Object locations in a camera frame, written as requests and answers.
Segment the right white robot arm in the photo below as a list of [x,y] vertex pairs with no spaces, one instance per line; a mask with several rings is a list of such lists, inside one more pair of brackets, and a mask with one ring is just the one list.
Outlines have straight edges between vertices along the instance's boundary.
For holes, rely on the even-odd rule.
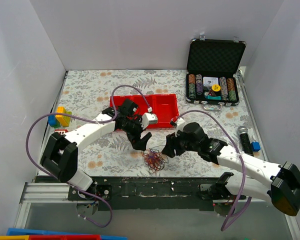
[[295,164],[263,161],[238,153],[226,142],[208,137],[197,122],[177,122],[166,136],[162,153],[170,158],[195,152],[203,160],[238,171],[223,174],[216,183],[217,195],[227,199],[244,195],[272,203],[280,212],[295,217],[300,210],[300,171]]

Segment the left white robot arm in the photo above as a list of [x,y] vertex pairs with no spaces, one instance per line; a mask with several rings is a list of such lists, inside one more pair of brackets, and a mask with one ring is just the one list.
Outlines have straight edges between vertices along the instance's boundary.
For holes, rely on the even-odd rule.
[[136,113],[138,105],[126,99],[119,107],[108,107],[91,123],[87,123],[63,135],[53,133],[41,157],[41,165],[61,183],[79,188],[85,200],[96,196],[93,179],[78,168],[78,155],[102,136],[116,130],[126,132],[133,149],[144,151],[152,134],[141,136],[142,132],[158,122],[157,116],[149,107],[143,115]]

